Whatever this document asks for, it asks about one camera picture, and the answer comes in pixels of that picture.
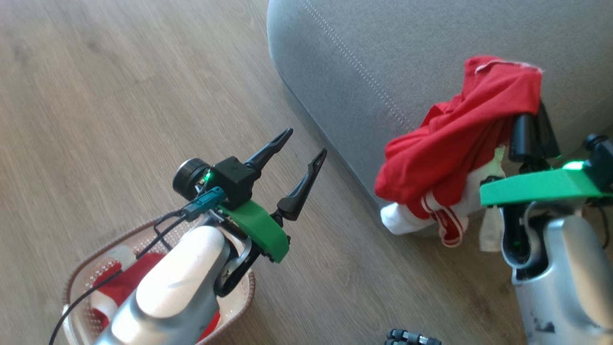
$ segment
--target laundry basket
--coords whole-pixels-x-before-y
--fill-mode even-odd
[[[160,225],[160,229],[164,229],[172,222],[166,221]],[[83,292],[91,288],[93,282],[112,265],[113,259],[106,253],[109,249],[122,244],[134,248],[135,251],[141,251],[147,244],[155,238],[153,231],[154,221],[147,222],[127,233],[121,235],[106,246],[95,251],[92,255],[82,261],[75,271],[71,274],[63,295],[64,310]],[[189,231],[194,223],[182,223],[166,235],[166,241],[174,246],[178,243],[183,234]],[[238,251],[243,249],[243,244],[225,233],[226,236],[236,245]],[[155,245],[151,252],[166,254],[168,250],[160,243]],[[253,295],[256,289],[255,275],[251,270],[243,277],[238,286],[228,296],[218,298],[219,314],[221,316],[215,331],[208,337],[200,341],[197,345],[207,344],[212,339],[219,336],[234,324],[251,305]],[[89,299],[83,301],[77,306],[64,321],[64,332],[70,345],[90,345],[93,344],[96,338],[102,331],[100,321],[94,316]]]

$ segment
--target cable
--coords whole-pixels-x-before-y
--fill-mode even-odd
[[[611,241],[611,232],[609,231],[609,219],[607,218],[607,214],[604,212],[603,206],[598,204],[598,210],[600,211],[600,215],[603,217],[603,227],[604,227],[604,243],[603,249],[609,246],[609,242]]]
[[[174,229],[175,227],[177,227],[177,225],[179,225],[181,222],[183,222],[186,218],[185,215],[181,214],[181,211],[175,211],[175,212],[171,212],[163,217],[160,218],[160,220],[156,221],[156,224],[159,225],[161,222],[171,218],[171,217],[177,217],[181,215],[176,221],[174,221],[172,224],[170,224],[166,229],[164,229],[164,231],[162,231],[161,233],[158,233],[158,235],[153,239],[153,241],[151,243],[149,243],[149,245],[147,245],[143,250],[140,251],[140,253],[138,253],[138,255],[136,255],[136,260],[140,259],[143,257],[143,255],[145,255],[147,252],[149,252],[151,250],[151,248],[153,248],[159,241],[163,240],[163,237],[166,236],[169,232],[172,231],[172,229]],[[120,273],[123,272],[122,270],[119,270],[115,273],[113,273],[110,277],[104,279],[102,282],[100,282],[100,284],[96,285],[96,286],[92,286],[90,289],[88,289],[86,292],[84,292],[82,295],[80,295],[74,302],[72,302],[70,304],[70,306],[68,306],[68,308],[66,309],[66,311],[64,312],[64,314],[62,314],[62,316],[59,318],[58,323],[55,325],[55,328],[53,329],[53,333],[51,334],[51,338],[49,339],[49,345],[53,345],[53,343],[55,342],[55,338],[57,338],[58,333],[59,333],[59,329],[62,327],[62,324],[64,323],[64,321],[66,320],[66,318],[68,317],[68,315],[70,314],[70,312],[75,309],[79,303],[81,303],[85,298],[87,298],[89,295],[91,295],[94,291],[96,291],[99,287],[108,284],[111,280],[113,280],[113,278],[117,277],[120,275]]]
[[[72,302],[72,304],[66,309],[66,311],[64,311],[64,314],[62,314],[62,316],[59,318],[58,323],[55,325],[55,328],[53,329],[53,333],[51,334],[51,338],[49,339],[49,345],[53,345],[53,343],[55,342],[55,338],[57,338],[57,336],[58,336],[59,329],[62,327],[62,324],[64,323],[64,320],[66,320],[66,318],[68,317],[70,312],[73,309],[75,309],[78,306],[78,304],[81,303],[85,298],[87,298],[94,291],[96,291],[99,287],[101,287],[104,284],[110,282],[111,280],[113,280],[113,278],[119,276],[120,273],[121,273],[121,270],[111,274],[108,278],[106,278],[103,281],[101,281],[100,284],[98,284],[96,286],[92,286],[83,295],[80,295],[74,302]]]
[[[180,214],[181,214],[181,211],[179,210],[179,211],[171,212],[171,213],[168,213],[168,214],[166,214],[166,215],[162,216],[160,219],[158,219],[158,220],[155,222],[155,224],[153,224],[153,231],[155,231],[155,233],[156,233],[158,236],[161,236],[161,234],[160,234],[160,232],[159,232],[159,230],[158,230],[158,226],[159,226],[161,223],[163,223],[165,220],[167,220],[167,219],[169,219],[169,218],[171,218],[171,217],[178,217]],[[162,244],[164,245],[164,247],[166,247],[166,249],[168,249],[168,251],[169,251],[169,252],[172,250],[172,246],[171,246],[171,245],[170,245],[168,242],[166,242],[166,240],[164,239],[164,237],[163,237],[163,236],[162,236],[162,239],[160,239],[160,242],[162,242]]]
[[[155,237],[151,243],[149,243],[138,255],[136,255],[136,260],[142,258],[143,255],[145,255],[149,250],[151,250],[151,248],[153,248],[164,236],[166,236],[177,225],[182,223],[185,218],[186,216],[182,215],[173,224],[170,224],[164,231],[159,234],[159,236]]]

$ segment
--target basket rim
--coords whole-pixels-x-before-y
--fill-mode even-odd
[[[66,285],[64,286],[64,292],[62,294],[63,306],[67,306],[72,303],[70,300],[70,291],[72,290],[72,287],[77,278],[77,275],[79,274],[79,272],[81,272],[81,270],[85,266],[89,265],[92,261],[94,261],[100,255],[108,252],[111,248],[117,246],[118,244],[125,241],[126,239],[136,235],[137,233],[140,233],[143,230],[151,228],[153,224],[155,223],[155,221],[157,221],[158,218],[159,217],[153,218],[144,223],[141,223],[139,226],[117,236],[115,239],[109,241],[107,244],[104,244],[98,250],[95,250],[92,254],[90,254],[83,260],[81,260],[81,262],[79,262],[77,267],[72,270],[70,277],[68,278],[68,281],[66,282]],[[249,269],[248,271],[248,279],[249,279],[249,294],[247,295],[245,305],[242,307],[242,309],[233,318],[228,320],[223,326],[217,328],[215,331],[213,331],[213,333],[211,333],[208,337],[206,337],[202,341],[199,341],[196,345],[204,345],[214,340],[215,338],[217,338],[220,334],[225,332],[230,326],[236,323],[236,321],[238,321],[241,318],[241,316],[243,316],[244,313],[249,309],[249,307],[251,306],[251,303],[253,302],[253,297],[256,292],[256,275],[253,273],[253,270],[251,269]]]

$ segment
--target teal connector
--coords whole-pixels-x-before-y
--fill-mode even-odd
[[[183,208],[183,215],[185,220],[193,222],[201,214],[207,212],[210,209],[214,209],[226,200],[226,193],[219,188],[213,187],[206,193],[197,196],[189,204]]]

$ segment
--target green 3d-printed part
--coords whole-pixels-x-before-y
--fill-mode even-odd
[[[522,174],[484,184],[481,186],[481,204],[493,206],[613,196],[601,192],[582,170],[570,168],[574,167]]]
[[[247,201],[239,208],[230,211],[219,207],[240,227],[243,232],[257,244],[265,254],[276,263],[281,262],[289,252],[287,234],[263,209],[253,200]]]

